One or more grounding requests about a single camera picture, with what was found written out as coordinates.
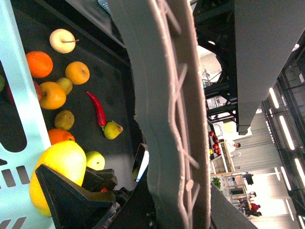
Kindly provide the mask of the left gripper grey lattice right finger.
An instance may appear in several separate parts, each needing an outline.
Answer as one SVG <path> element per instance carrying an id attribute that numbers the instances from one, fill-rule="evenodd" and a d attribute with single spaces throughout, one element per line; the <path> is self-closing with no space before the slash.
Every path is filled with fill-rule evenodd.
<path id="1" fill-rule="evenodd" d="M 149 148 L 147 186 L 160 229 L 210 227 L 207 120 L 186 0 L 111 0 L 133 74 L 135 120 Z"/>

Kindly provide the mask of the left gripper grey lattice left finger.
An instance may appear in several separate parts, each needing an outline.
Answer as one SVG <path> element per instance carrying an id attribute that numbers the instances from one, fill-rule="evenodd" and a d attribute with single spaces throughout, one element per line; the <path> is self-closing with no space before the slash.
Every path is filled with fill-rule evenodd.
<path id="1" fill-rule="evenodd" d="M 57 229 L 104 229 L 116 213 L 113 169 L 86 168 L 82 185 L 46 165 L 35 174 Z"/>

